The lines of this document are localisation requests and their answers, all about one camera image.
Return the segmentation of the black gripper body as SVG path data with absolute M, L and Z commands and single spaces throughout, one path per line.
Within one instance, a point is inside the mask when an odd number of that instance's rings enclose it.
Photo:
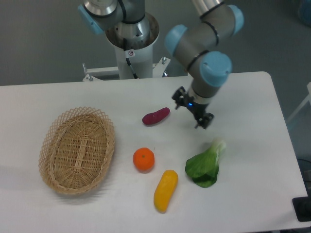
M 195 119 L 210 119 L 210 113 L 206 112 L 209 103 L 200 103 L 194 96 L 185 94 L 184 106 L 193 114 Z

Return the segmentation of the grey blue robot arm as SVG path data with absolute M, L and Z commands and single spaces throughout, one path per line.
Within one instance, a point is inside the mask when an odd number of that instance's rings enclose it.
M 193 114 L 198 126 L 206 128 L 213 120 L 206 108 L 232 71 L 229 57 L 214 47 L 235 35 L 243 27 L 244 17 L 237 6 L 222 0 L 195 0 L 193 5 L 200 23 L 192 29 L 174 26 L 164 44 L 193 78 L 189 89 L 177 89 L 172 99 L 177 107 L 186 107 Z M 159 25 L 146 12 L 144 1 L 85 0 L 78 12 L 94 34 L 105 34 L 114 47 L 120 79 L 152 76 Z

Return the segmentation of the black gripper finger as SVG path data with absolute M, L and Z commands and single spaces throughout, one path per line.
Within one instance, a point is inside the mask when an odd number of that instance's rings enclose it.
M 183 86 L 179 87 L 175 93 L 172 96 L 172 99 L 175 102 L 175 109 L 178 109 L 179 107 L 185 107 L 186 102 L 185 102 L 185 96 L 186 96 L 186 91 Z
M 195 116 L 196 125 L 195 128 L 201 127 L 206 129 L 214 119 L 214 115 L 212 113 L 203 113 L 202 115 Z

